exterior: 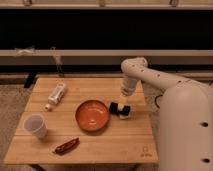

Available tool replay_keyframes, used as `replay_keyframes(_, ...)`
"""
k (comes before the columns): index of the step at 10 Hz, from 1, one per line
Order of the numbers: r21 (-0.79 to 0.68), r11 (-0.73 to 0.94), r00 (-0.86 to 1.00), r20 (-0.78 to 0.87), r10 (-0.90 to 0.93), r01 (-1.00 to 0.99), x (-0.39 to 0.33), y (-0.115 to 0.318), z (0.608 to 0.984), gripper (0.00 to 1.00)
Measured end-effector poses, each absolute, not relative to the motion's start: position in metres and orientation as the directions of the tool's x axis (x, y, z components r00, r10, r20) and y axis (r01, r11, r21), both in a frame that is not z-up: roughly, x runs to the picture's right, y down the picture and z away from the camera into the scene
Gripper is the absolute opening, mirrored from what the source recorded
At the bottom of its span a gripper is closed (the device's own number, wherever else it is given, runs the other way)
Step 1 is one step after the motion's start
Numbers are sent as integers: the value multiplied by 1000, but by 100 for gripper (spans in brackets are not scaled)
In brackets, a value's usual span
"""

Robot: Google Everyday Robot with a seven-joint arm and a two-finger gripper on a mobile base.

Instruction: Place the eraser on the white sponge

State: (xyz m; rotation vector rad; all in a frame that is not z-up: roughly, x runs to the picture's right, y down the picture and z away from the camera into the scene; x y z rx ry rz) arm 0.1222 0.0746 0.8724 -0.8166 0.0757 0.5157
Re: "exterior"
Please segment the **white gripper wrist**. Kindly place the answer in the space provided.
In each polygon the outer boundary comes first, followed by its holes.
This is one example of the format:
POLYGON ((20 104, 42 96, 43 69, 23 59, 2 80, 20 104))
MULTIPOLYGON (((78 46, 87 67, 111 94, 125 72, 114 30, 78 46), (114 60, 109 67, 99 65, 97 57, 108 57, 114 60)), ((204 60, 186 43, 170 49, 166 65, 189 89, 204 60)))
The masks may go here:
POLYGON ((131 96, 135 90, 138 81, 135 79, 124 78, 121 84, 121 95, 118 101, 118 109, 122 110, 124 106, 127 104, 127 96, 131 96))

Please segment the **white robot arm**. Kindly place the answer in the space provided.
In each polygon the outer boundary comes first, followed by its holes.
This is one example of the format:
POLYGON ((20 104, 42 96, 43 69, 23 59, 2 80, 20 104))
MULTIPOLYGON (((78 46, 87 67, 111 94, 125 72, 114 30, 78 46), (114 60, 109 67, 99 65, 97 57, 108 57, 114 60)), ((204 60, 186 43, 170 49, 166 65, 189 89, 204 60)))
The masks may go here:
POLYGON ((143 57, 121 63, 121 94, 128 97, 143 81, 160 89, 159 171, 213 171, 213 87, 150 69, 143 57))

